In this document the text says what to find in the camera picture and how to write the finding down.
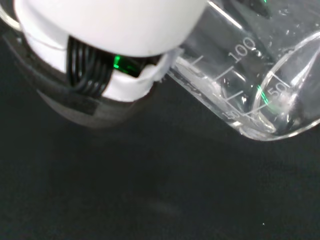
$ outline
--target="green led light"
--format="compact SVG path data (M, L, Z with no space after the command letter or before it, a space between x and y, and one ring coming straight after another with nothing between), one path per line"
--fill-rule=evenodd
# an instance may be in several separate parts
M144 67L144 62L144 59L139 62L134 57L116 55L113 60L113 68L137 78Z
M119 65L118 65L118 64L119 64L120 58L121 58L121 57L118 56L118 55L115 56L115 58L114 58L113 67L116 68L116 69L119 68Z
M268 103L269 103L269 100L268 100L266 94L264 93L264 91L262 90L261 86L258 85L256 88L257 88L258 91L260 92L261 97L262 97L263 101L265 102L265 104L268 104Z

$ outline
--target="glass measuring beaker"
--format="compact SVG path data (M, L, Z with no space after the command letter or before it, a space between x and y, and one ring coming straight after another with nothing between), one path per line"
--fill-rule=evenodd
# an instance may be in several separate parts
M210 0L169 76L261 141L320 123L320 1Z

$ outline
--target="black fabric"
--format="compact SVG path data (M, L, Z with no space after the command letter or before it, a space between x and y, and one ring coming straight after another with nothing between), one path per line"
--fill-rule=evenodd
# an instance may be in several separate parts
M320 239L319 127L252 141L167 79L132 120L89 130L51 110L5 46L0 239Z

